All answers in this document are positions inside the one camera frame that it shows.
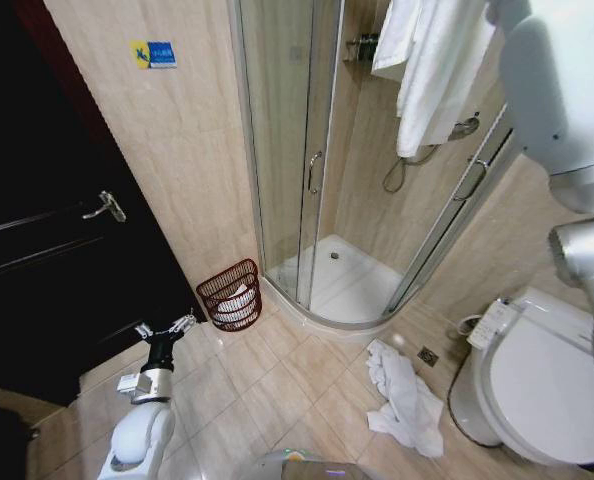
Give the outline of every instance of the trash bin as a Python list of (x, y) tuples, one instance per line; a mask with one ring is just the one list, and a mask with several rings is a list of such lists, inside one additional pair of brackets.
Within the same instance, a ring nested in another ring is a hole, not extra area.
[(257, 265), (242, 260), (197, 286), (213, 324), (226, 332), (251, 326), (261, 314)]

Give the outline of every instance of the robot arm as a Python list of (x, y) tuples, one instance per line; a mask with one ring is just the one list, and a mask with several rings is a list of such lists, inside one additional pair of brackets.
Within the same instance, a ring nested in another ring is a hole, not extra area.
[[(517, 141), (562, 205), (594, 213), (594, 0), (491, 0), (488, 17), (506, 37), (500, 75)], [(550, 243), (559, 277), (594, 311), (594, 219), (555, 227)]]

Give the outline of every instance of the shower hose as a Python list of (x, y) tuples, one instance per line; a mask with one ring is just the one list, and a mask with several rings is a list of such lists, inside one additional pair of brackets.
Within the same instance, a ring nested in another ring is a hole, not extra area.
[[(412, 161), (410, 157), (397, 157), (397, 160), (395, 161), (395, 163), (393, 163), (393, 166), (390, 168), (390, 170), (388, 170), (388, 173), (381, 182), (381, 186), (384, 188), (384, 191), (388, 193), (397, 193), (399, 190), (401, 190), (401, 187), (404, 186), (404, 182), (406, 181), (406, 166), (410, 165), (411, 167), (419, 167), (424, 163), (427, 163), (438, 148), (439, 145), (433, 145), (430, 151), (426, 155), (424, 155), (424, 157), (421, 160)], [(394, 188), (390, 188), (388, 184), (390, 182), (391, 177), (395, 173), (395, 170), (397, 170), (397, 167), (401, 168), (399, 182), (397, 182), (397, 185), (395, 185)]]

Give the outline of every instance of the toilet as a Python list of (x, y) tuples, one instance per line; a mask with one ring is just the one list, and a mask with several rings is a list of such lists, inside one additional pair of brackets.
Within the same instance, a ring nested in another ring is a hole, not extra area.
[(594, 464), (592, 316), (531, 287), (494, 307), (497, 333), (473, 346), (451, 386), (455, 423), (540, 464)]

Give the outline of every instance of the toilet lid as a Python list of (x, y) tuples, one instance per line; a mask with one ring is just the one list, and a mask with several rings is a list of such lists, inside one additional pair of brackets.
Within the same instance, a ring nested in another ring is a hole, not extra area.
[(521, 317), (493, 353), (490, 390), (523, 443), (594, 463), (594, 360), (579, 346)]

